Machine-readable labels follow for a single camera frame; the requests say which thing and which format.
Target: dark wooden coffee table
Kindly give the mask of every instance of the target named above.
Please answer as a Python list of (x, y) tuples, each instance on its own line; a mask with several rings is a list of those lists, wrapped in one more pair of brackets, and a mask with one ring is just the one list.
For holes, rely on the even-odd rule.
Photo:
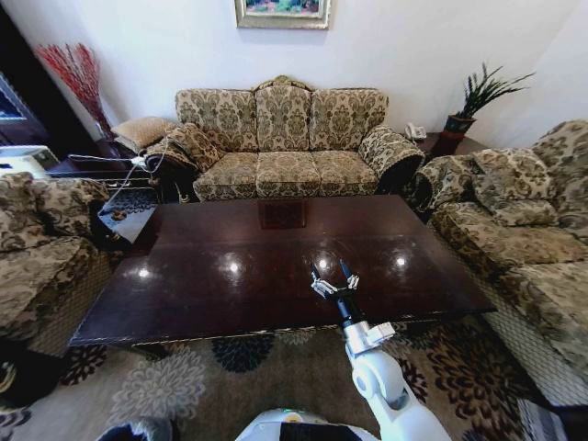
[(337, 324), (310, 264), (371, 322), (493, 311), (464, 268), (397, 196), (159, 206), (72, 338), (136, 345)]

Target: sofa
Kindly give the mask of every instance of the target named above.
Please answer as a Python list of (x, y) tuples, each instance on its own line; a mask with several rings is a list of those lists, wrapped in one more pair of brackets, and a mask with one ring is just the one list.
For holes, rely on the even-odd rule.
[[(492, 163), (502, 182), (483, 169)], [(510, 197), (492, 200), (496, 188)], [(588, 404), (588, 120), (530, 149), (435, 158), (410, 189), (414, 208), (492, 287), (498, 312), (485, 318), (545, 397)]]
[(107, 199), (88, 179), (0, 177), (0, 410), (30, 404), (59, 377), (110, 276), (117, 238), (97, 217)]
[[(424, 154), (382, 126), (389, 100), (379, 90), (313, 90), (280, 76), (253, 90), (177, 92), (180, 123), (194, 123), (224, 152), (194, 191), (200, 200), (309, 198), (388, 193), (407, 183)], [(176, 145), (148, 149), (154, 164), (166, 152), (186, 166)]]

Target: wall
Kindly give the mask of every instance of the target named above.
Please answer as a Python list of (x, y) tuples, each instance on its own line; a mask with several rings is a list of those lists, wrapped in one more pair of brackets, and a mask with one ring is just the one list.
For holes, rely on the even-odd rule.
[(378, 87), (390, 96), (394, 129), (410, 120), (440, 130), (462, 104), (462, 79), (482, 60), (504, 64), (505, 75), (545, 72), (532, 89), (479, 114), (470, 132), (478, 141), (524, 146), (551, 121), (588, 116), (586, 88), (565, 87), (585, 81), (588, 62), (556, 62), (585, 51), (568, 41), (585, 35), (575, 16), (585, 22), (588, 0), (532, 7), (528, 0), (333, 0), (329, 31), (239, 29), (233, 0), (1, 1), (31, 44), (81, 41), (95, 49), (114, 124), (172, 118), (179, 88), (249, 88), (283, 73), (318, 87)]

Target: painting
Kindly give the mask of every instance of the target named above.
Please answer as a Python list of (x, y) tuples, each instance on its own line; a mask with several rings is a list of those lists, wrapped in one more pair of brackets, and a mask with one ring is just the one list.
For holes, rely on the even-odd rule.
[(235, 0), (239, 28), (328, 29), (331, 0)]

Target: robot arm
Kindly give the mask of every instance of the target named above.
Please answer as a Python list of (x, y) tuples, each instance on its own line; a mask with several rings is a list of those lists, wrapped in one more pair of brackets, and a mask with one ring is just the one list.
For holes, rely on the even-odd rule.
[(353, 382), (378, 420), (382, 441), (450, 441), (436, 417), (414, 396), (398, 362), (380, 345), (394, 335), (389, 322), (370, 327), (353, 302), (359, 277), (343, 261), (347, 287), (336, 288), (311, 266), (312, 288), (323, 298), (336, 300), (343, 316), (345, 351), (353, 367)]

